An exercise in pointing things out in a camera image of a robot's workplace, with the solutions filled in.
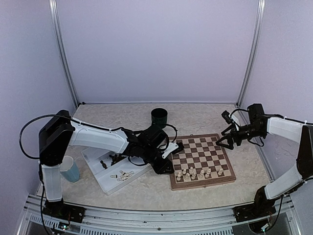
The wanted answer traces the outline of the white chess piece tall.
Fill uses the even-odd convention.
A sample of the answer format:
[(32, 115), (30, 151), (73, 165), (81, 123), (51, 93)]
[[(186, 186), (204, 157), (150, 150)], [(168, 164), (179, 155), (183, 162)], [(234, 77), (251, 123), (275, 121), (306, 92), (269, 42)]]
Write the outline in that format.
[(199, 179), (204, 179), (204, 170), (203, 169), (199, 173)]

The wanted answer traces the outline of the wooden chess board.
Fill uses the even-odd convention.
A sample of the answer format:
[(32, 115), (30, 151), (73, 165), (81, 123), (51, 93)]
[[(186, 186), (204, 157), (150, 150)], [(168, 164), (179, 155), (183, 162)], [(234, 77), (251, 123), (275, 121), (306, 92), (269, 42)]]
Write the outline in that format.
[[(225, 149), (216, 145), (216, 141), (219, 139), (220, 136), (218, 134), (177, 137), (177, 143), (183, 143), (184, 149), (175, 155), (169, 156), (174, 167), (174, 173), (170, 174), (171, 190), (206, 188), (236, 181), (233, 167)], [(190, 178), (190, 181), (185, 181), (185, 175), (183, 175), (183, 182), (177, 182), (176, 176), (178, 172), (186, 169), (186, 173), (189, 173), (191, 166), (197, 174), (196, 180), (191, 180)], [(200, 171), (203, 169), (205, 175), (208, 168), (211, 169), (210, 177), (199, 179)], [(218, 175), (220, 168), (224, 170), (221, 176)]]

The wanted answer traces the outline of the white plastic tray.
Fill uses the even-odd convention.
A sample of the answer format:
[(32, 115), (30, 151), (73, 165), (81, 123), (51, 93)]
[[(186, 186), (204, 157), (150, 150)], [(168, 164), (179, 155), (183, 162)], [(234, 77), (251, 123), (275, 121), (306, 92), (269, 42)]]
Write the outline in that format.
[(82, 155), (106, 195), (115, 193), (152, 169), (141, 158), (128, 158), (104, 149), (87, 148)]

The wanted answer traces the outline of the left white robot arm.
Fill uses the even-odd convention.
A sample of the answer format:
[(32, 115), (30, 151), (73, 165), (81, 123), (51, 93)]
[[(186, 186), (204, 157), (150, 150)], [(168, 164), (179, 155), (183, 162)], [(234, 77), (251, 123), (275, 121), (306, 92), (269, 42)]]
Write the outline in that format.
[(60, 168), (68, 146), (104, 149), (124, 156), (139, 157), (150, 164), (157, 174), (173, 173), (168, 155), (178, 149), (157, 125), (141, 131), (123, 127), (115, 129), (84, 123), (61, 110), (49, 115), (50, 121), (39, 132), (39, 161), (49, 209), (57, 217), (68, 214), (62, 202)]

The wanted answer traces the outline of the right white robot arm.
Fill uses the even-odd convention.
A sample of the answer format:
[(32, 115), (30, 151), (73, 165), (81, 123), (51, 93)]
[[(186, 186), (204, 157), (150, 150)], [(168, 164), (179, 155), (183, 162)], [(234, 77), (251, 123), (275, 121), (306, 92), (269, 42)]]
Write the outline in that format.
[(222, 118), (228, 127), (222, 131), (218, 146), (232, 150), (243, 141), (264, 147), (262, 154), (268, 160), (275, 179), (257, 190), (250, 213), (261, 217), (279, 198), (296, 191), (313, 178), (313, 125), (279, 114), (266, 114), (260, 103), (248, 106), (244, 112), (248, 123), (240, 125), (231, 113)]

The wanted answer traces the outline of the white chess pieces pile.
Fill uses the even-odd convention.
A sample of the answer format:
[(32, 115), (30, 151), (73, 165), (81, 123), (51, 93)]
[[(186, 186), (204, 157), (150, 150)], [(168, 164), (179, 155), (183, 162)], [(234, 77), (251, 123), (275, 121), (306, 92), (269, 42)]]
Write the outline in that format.
[(120, 171), (120, 176), (115, 174), (115, 175), (111, 175), (110, 177), (113, 178), (113, 179), (116, 179), (119, 182), (119, 181), (126, 181), (127, 179), (129, 179), (133, 175), (134, 175), (134, 171), (124, 172), (124, 171), (121, 170)]

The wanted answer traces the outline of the dark chess pieces pile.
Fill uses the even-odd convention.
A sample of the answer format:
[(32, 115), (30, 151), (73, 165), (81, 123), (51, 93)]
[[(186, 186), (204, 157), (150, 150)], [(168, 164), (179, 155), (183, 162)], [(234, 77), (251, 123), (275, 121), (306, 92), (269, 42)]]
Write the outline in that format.
[[(122, 156), (121, 154), (114, 154), (114, 155), (109, 155), (110, 159), (111, 159), (111, 166), (120, 162), (121, 160), (125, 159), (126, 157)], [(100, 161), (100, 164), (102, 165), (102, 167), (104, 169), (107, 169), (108, 166), (106, 165), (106, 163), (104, 163), (103, 160)]]

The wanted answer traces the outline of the dark green cup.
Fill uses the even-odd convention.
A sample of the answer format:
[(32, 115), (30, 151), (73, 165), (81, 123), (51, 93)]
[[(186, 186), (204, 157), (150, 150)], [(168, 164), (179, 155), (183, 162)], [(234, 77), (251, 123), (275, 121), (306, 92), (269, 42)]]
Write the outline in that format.
[(163, 108), (155, 108), (151, 111), (152, 125), (157, 125), (161, 129), (166, 127), (168, 112)]

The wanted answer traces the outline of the light blue pitcher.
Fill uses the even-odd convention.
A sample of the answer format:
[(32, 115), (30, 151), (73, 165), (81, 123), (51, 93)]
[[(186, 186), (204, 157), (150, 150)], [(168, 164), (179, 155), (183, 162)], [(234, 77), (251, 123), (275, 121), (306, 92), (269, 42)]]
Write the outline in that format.
[(60, 173), (71, 183), (75, 183), (80, 179), (79, 168), (71, 156), (64, 156), (60, 165)]

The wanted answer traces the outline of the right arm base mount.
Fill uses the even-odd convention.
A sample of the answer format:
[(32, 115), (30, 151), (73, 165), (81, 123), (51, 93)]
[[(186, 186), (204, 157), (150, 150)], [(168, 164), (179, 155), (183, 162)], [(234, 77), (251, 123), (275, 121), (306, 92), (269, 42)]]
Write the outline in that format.
[(257, 208), (253, 204), (237, 206), (233, 209), (236, 222), (244, 222), (248, 220), (257, 219), (264, 216), (269, 216), (271, 213), (276, 213), (274, 206), (268, 208)]

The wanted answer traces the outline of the right aluminium frame post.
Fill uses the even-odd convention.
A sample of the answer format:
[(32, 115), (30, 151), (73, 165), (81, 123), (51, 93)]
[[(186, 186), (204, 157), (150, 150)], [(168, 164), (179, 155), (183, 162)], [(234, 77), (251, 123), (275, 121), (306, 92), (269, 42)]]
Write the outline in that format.
[(248, 84), (250, 81), (251, 72), (253, 69), (253, 64), (255, 61), (258, 43), (259, 43), (259, 38), (260, 38), (260, 34), (261, 34), (261, 29), (262, 29), (262, 22), (263, 22), (263, 18), (264, 18), (265, 5), (266, 5), (265, 0), (259, 0), (258, 1), (257, 15), (256, 15), (255, 27), (254, 27), (254, 31), (253, 31), (253, 37), (252, 37), (252, 44), (250, 47), (250, 53), (249, 53), (249, 57), (248, 57), (248, 62), (247, 62), (245, 74), (244, 74), (244, 80), (243, 80), (243, 83), (242, 83), (242, 86), (241, 86), (241, 89), (239, 92), (239, 96), (237, 99), (237, 103), (236, 103), (238, 107), (242, 106), (245, 94), (247, 92)]

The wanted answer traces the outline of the aluminium frame post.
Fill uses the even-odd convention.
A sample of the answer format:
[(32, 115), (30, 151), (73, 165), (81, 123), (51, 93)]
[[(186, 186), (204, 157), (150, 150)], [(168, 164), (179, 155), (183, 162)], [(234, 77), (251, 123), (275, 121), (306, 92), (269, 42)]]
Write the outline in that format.
[(52, 17), (52, 22), (53, 22), (53, 27), (54, 27), (54, 32), (56, 36), (56, 42), (59, 50), (59, 55), (61, 58), (61, 63), (62, 67), (64, 70), (65, 78), (66, 78), (66, 83), (70, 92), (70, 96), (72, 99), (72, 102), (74, 104), (75, 108), (79, 107), (79, 98), (77, 95), (77, 91), (71, 76), (69, 64), (68, 64), (68, 59), (66, 55), (66, 50), (63, 42), (63, 36), (62, 36), (62, 30), (61, 30), (61, 24), (60, 24), (60, 19), (59, 19), (59, 14), (58, 14), (58, 6), (57, 6), (57, 1), (56, 0), (49, 0), (49, 8), (50, 8), (50, 13)]
[(260, 38), (260, 34), (261, 34), (261, 29), (262, 29), (262, 22), (263, 22), (263, 18), (264, 18), (265, 5), (266, 5), (265, 0), (259, 0), (258, 1), (257, 15), (256, 15), (255, 27), (254, 27), (254, 31), (253, 31), (253, 37), (252, 37), (252, 44), (250, 47), (250, 53), (249, 53), (249, 57), (248, 57), (248, 62), (247, 62), (245, 74), (244, 74), (244, 80), (243, 80), (243, 83), (242, 83), (242, 86), (241, 86), (241, 89), (239, 92), (239, 96), (237, 99), (237, 103), (236, 103), (238, 107), (242, 106), (245, 94), (247, 92), (248, 84), (250, 81), (251, 72), (253, 69), (253, 64), (255, 61), (258, 43), (259, 43), (259, 38)]

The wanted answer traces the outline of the aluminium front rail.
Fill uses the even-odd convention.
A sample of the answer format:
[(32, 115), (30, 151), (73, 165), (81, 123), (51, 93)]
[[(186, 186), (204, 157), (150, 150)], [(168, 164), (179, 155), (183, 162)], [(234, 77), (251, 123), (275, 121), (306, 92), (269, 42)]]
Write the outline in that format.
[(301, 228), (289, 197), (275, 203), (276, 213), (238, 221), (232, 206), (182, 211), (136, 211), (68, 203), (83, 212), (61, 219), (41, 214), (45, 200), (28, 196), (17, 235), (299, 235)]

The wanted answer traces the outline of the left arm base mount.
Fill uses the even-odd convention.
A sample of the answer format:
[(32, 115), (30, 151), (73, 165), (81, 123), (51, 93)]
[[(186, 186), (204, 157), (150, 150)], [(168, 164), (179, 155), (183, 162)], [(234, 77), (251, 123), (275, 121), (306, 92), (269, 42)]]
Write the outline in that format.
[(46, 202), (43, 208), (43, 214), (68, 222), (82, 223), (85, 208), (66, 204), (63, 201)]

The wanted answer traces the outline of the left aluminium frame post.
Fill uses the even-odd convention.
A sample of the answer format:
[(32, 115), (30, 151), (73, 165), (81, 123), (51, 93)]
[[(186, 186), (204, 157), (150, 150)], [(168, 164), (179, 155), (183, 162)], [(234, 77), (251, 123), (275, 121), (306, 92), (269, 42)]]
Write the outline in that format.
[(58, 14), (58, 6), (57, 6), (57, 1), (56, 0), (49, 0), (49, 8), (50, 8), (50, 13), (52, 17), (52, 22), (53, 22), (53, 27), (54, 27), (54, 32), (56, 36), (56, 42), (59, 50), (59, 55), (61, 58), (61, 63), (62, 67), (64, 70), (65, 78), (66, 78), (66, 83), (70, 92), (70, 96), (72, 99), (72, 102), (74, 104), (75, 108), (79, 107), (79, 98), (77, 95), (77, 91), (71, 76), (69, 64), (68, 64), (68, 59), (66, 55), (66, 50), (63, 42), (63, 36), (62, 36), (62, 30), (61, 30), (61, 24), (60, 24), (60, 19), (59, 19), (59, 14)]

